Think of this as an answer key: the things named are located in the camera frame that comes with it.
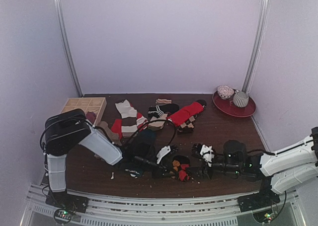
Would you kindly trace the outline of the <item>dark teal sock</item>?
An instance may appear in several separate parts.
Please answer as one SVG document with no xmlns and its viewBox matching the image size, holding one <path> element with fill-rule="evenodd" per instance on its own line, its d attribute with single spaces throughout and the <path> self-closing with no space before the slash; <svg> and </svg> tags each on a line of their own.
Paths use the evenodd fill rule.
<svg viewBox="0 0 318 226">
<path fill-rule="evenodd" d="M 154 161 L 156 157 L 155 141 L 156 133 L 152 130 L 138 133 L 127 145 L 121 169 L 133 178 L 139 178 L 145 171 L 150 171 L 152 167 L 146 161 Z"/>
</svg>

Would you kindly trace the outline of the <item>argyle black red orange sock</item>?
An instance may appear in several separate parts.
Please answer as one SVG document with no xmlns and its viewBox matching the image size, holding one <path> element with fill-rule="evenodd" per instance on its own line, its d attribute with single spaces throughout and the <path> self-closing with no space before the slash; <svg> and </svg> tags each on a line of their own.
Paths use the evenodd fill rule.
<svg viewBox="0 0 318 226">
<path fill-rule="evenodd" d="M 183 155 L 176 155 L 172 159 L 173 173 L 175 178 L 181 182 L 186 182 L 190 179 L 188 168 L 190 167 L 190 159 Z"/>
</svg>

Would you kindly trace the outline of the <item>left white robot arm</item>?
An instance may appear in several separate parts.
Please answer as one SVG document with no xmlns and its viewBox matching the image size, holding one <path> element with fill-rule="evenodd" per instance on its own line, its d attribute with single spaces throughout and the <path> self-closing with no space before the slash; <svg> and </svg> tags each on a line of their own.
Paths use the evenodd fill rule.
<svg viewBox="0 0 318 226">
<path fill-rule="evenodd" d="M 101 133 L 101 127 L 91 123 L 81 109 L 48 118 L 39 145 L 46 157 L 45 170 L 48 174 L 49 189 L 53 192 L 52 200 L 60 208 L 67 208 L 72 202 L 71 196 L 66 193 L 66 158 L 71 149 L 81 145 L 100 156 L 107 164 L 116 165 L 126 157 L 128 144 L 132 139 L 150 123 L 156 122 L 173 124 L 168 119 L 145 122 L 120 146 L 111 141 L 105 131 Z"/>
</svg>

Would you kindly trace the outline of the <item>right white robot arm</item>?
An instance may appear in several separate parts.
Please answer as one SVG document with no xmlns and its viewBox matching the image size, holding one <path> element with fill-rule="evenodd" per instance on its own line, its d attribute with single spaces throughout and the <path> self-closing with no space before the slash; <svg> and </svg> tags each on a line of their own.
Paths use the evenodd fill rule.
<svg viewBox="0 0 318 226">
<path fill-rule="evenodd" d="M 211 178 L 214 171 L 243 177 L 247 181 L 265 181 L 265 188 L 255 195 L 255 203 L 265 207 L 275 194 L 301 184 L 318 175 L 318 129 L 312 128 L 309 136 L 278 151 L 254 149 L 237 140 L 223 145 L 223 153 L 212 146 L 194 144 L 192 156 L 202 160 L 198 168 L 200 177 Z"/>
</svg>

